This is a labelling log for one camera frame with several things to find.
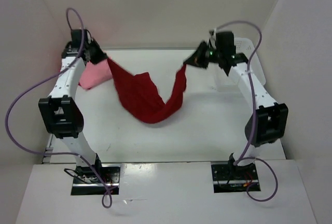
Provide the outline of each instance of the red cloth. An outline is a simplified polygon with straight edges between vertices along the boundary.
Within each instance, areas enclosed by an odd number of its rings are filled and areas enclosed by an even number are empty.
[[[79,85],[83,89],[89,90],[107,80],[110,80],[111,78],[112,74],[106,60],[96,65],[88,62],[79,80]]]
[[[172,95],[165,104],[148,72],[132,75],[111,59],[107,59],[122,106],[138,120],[158,123],[182,106],[186,90],[186,65],[176,73]]]

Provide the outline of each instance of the black cable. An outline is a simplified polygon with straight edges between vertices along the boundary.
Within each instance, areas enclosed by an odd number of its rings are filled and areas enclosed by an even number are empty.
[[[77,172],[76,172],[75,170],[65,168],[65,169],[63,169],[63,171],[64,171],[67,175],[71,176],[72,178],[77,179],[77,180],[79,180],[80,182],[82,182],[82,183],[84,183],[84,184],[89,184],[88,182],[86,182],[86,181],[84,181],[83,179],[79,178],[79,177],[77,176]]]

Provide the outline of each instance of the black joint housing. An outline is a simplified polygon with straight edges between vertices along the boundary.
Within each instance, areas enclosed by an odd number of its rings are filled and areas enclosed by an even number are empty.
[[[208,51],[208,45],[205,41],[202,41],[196,51],[188,57],[183,64],[191,65],[199,68],[207,68],[209,59],[206,56]]]
[[[256,109],[256,116],[257,120],[252,145],[259,147],[266,143],[271,144],[284,136],[288,116],[288,107],[286,104],[275,103],[274,106],[270,107],[259,106]],[[249,140],[252,124],[253,116],[250,117],[245,126],[247,140]]]
[[[47,132],[57,138],[77,138],[83,131],[83,115],[73,98],[67,95],[62,98],[43,98],[39,100],[38,107]]]
[[[225,71],[227,76],[232,67],[235,67],[238,63],[248,62],[243,53],[236,53],[234,34],[231,31],[216,33],[216,50],[221,54],[219,67]]]
[[[91,37],[91,40],[89,40],[88,33],[90,34],[90,32],[87,29],[84,29],[84,32],[85,39],[81,57],[85,63],[90,61],[92,64],[98,64],[101,61],[107,59],[107,54],[103,52],[95,39]],[[82,31],[80,29],[72,30],[71,36],[72,40],[67,43],[61,54],[63,59],[66,57],[75,57],[78,55],[78,50],[82,39]]]
[[[89,58],[89,54],[86,52],[89,46],[88,43],[88,31],[86,29],[84,31],[84,45],[82,49],[82,54],[81,57],[82,59],[87,62]],[[78,55],[78,50],[81,44],[81,39],[82,39],[82,30],[76,29],[76,30],[71,30],[71,37],[72,40],[67,43],[65,46],[64,50],[61,53],[61,58],[64,59],[66,57],[75,57]]]
[[[234,165],[235,163],[235,159],[233,157],[233,153],[229,156],[229,160],[228,160],[228,167],[229,167],[229,173],[231,175],[232,178],[234,179],[238,179],[238,178],[241,178],[243,176],[243,174],[246,172],[246,171],[249,171],[251,170],[253,164],[248,164],[248,165],[245,165],[245,166],[237,166],[237,165]]]

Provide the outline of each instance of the white panel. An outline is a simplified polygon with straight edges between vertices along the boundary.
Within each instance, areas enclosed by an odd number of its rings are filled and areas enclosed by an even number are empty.
[[[213,193],[208,162],[123,164],[111,209],[102,207],[101,195],[70,196],[72,179],[63,169],[72,165],[35,165],[17,224],[315,224],[295,162],[269,163],[279,191],[266,203],[253,202],[245,192]],[[257,173],[262,191],[252,195],[266,198],[274,190],[273,176],[261,163]]]
[[[301,159],[320,224],[332,223],[331,36],[332,0],[280,0],[259,52],[269,91],[289,107],[283,144],[289,158]]]
[[[36,157],[11,143],[5,113],[20,92],[57,71],[65,43],[43,0],[0,0],[0,9],[0,222],[13,224]],[[30,93],[10,119],[14,137],[40,151],[47,133],[37,103],[51,88],[52,83]]]
[[[15,223],[32,167],[31,164],[0,167],[1,223]]]
[[[276,0],[45,0],[63,33],[64,10],[75,7],[102,46],[196,46],[208,30],[230,20],[264,26]],[[250,27],[236,34],[255,39]]]

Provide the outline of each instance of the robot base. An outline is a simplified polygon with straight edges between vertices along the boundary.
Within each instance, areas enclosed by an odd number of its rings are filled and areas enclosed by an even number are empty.
[[[101,175],[107,186],[114,187],[112,194],[119,194],[120,164],[102,164]],[[71,195],[103,195],[106,192],[100,182],[83,183],[74,178]]]
[[[249,191],[260,191],[256,166],[253,163],[236,175],[231,173],[228,161],[211,163],[211,170],[215,193],[243,192],[253,183]]]

